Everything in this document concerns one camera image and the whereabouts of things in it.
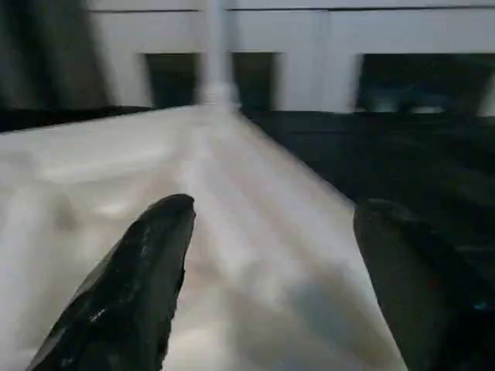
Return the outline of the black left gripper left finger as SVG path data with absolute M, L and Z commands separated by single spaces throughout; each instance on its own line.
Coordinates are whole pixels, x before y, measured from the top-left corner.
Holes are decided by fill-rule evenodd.
M 86 276 L 29 370 L 161 370 L 185 277 L 194 199 L 150 205 Z

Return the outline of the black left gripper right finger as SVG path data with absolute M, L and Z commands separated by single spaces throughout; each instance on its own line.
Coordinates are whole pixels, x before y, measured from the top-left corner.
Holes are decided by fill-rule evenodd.
M 492 282 L 429 223 L 396 203 L 361 203 L 353 231 L 410 370 L 494 368 Z

